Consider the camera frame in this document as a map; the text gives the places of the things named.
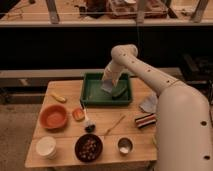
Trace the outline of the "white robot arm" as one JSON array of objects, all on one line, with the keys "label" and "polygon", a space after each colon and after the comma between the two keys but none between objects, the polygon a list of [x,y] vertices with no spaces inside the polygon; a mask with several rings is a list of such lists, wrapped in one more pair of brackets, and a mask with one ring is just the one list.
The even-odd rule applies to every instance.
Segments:
[{"label": "white robot arm", "polygon": [[110,92],[127,68],[158,96],[156,171],[213,171],[210,105],[197,89],[139,60],[133,44],[117,45],[102,80]]}]

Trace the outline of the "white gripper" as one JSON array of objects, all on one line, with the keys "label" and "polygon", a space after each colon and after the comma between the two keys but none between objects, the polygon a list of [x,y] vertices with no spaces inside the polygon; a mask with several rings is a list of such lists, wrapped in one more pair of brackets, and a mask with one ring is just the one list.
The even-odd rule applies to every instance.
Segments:
[{"label": "white gripper", "polygon": [[119,65],[114,60],[111,60],[104,69],[102,80],[103,81],[109,80],[112,82],[113,86],[116,86],[123,69],[124,67],[122,65]]}]

